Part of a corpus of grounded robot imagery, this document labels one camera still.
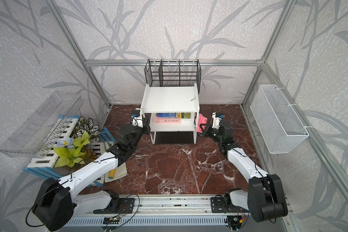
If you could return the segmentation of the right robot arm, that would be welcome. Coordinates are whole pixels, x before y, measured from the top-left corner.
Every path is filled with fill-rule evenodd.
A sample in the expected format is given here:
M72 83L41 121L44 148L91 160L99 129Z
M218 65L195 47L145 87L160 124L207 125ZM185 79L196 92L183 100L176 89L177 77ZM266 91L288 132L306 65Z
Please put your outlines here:
M200 124L203 137L218 144L219 151L233 164L248 183L248 190L229 190L223 196L223 206L215 211L236 212L244 209L256 222L274 220L288 215L282 181L259 167L234 141L229 121L216 118L215 125Z

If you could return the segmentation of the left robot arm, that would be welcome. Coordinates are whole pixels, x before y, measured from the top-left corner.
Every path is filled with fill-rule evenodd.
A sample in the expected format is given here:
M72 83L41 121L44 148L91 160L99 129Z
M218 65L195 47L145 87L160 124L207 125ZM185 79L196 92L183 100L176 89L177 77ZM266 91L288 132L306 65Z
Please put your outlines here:
M124 204L112 190L88 195L80 192L103 174L123 165L136 151L142 136L149 133L149 118L143 115L134 117L131 123L121 126L117 143L95 161L60 179L44 181L28 212L33 213L51 232L88 212L123 212Z

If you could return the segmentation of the pink fluffy cloth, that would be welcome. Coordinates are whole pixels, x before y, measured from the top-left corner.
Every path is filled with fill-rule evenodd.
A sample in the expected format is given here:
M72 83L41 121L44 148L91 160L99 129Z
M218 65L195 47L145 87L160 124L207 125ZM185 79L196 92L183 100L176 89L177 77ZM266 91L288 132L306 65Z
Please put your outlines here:
M198 134L203 134L203 132L206 130L206 127L207 127L207 118L204 117L202 114L198 114L197 119L198 119L198 125L196 128L196 132Z

